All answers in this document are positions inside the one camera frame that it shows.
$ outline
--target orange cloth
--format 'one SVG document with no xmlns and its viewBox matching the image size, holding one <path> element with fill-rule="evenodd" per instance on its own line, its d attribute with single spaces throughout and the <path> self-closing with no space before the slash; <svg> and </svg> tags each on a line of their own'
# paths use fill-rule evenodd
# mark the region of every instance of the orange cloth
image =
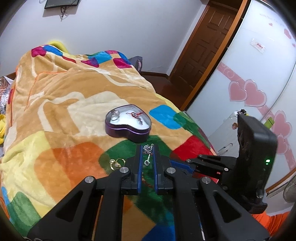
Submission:
<svg viewBox="0 0 296 241">
<path fill-rule="evenodd" d="M 283 214 L 277 214 L 274 216 L 268 216 L 266 212 L 262 214 L 253 214 L 253 218 L 255 218 L 263 227 L 265 227 L 270 236 L 273 236 L 276 231 L 279 229 L 281 224 L 285 221 L 290 212 L 286 212 Z"/>
</svg>

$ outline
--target silver key pendant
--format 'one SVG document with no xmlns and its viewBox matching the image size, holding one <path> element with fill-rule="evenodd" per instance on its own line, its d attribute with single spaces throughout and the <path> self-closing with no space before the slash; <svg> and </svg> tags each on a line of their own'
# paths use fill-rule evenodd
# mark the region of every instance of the silver key pendant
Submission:
<svg viewBox="0 0 296 241">
<path fill-rule="evenodd" d="M 149 159 L 150 159 L 150 155 L 151 155 L 151 154 L 149 154 L 148 159 L 147 159 L 146 161 L 144 161 L 144 165 L 145 165 L 145 166 L 148 166 L 148 165 L 150 164 L 150 161 L 149 161 Z"/>
</svg>

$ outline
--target wooden floor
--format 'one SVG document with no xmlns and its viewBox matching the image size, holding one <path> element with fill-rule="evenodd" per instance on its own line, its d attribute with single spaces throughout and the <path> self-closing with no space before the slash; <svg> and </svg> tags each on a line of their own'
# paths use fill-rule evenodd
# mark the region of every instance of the wooden floor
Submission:
<svg viewBox="0 0 296 241">
<path fill-rule="evenodd" d="M 186 97 L 184 97 L 172 83 L 164 77 L 159 76 L 147 76 L 143 77 L 148 80 L 154 87 L 157 94 L 162 95 L 168 100 L 172 101 L 176 107 L 180 108 L 185 102 Z"/>
</svg>

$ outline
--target bed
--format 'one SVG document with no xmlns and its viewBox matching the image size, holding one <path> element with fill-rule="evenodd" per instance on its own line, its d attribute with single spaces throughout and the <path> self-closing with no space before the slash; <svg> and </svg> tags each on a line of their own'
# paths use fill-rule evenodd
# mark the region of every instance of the bed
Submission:
<svg viewBox="0 0 296 241">
<path fill-rule="evenodd" d="M 198 125 L 118 51 L 74 56 L 42 45 L 20 59 L 16 73 L 6 106 L 0 204 L 24 237 L 86 176 L 105 177 L 110 159 L 134 156 L 135 143 L 104 130 L 113 108 L 134 104 L 149 114 L 144 144 L 157 144 L 162 155 L 186 160 L 214 153 Z M 151 162 L 143 167 L 141 194 L 124 199 L 122 240 L 175 240 L 171 199 L 157 196 L 153 185 Z"/>
</svg>

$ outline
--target fan grille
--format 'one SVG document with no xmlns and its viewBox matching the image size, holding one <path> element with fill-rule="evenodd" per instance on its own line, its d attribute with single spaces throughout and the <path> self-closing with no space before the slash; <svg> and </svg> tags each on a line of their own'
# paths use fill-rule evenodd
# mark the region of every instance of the fan grille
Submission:
<svg viewBox="0 0 296 241">
<path fill-rule="evenodd" d="M 287 184 L 283 193 L 283 197 L 286 202 L 296 202 L 296 174 Z"/>
</svg>

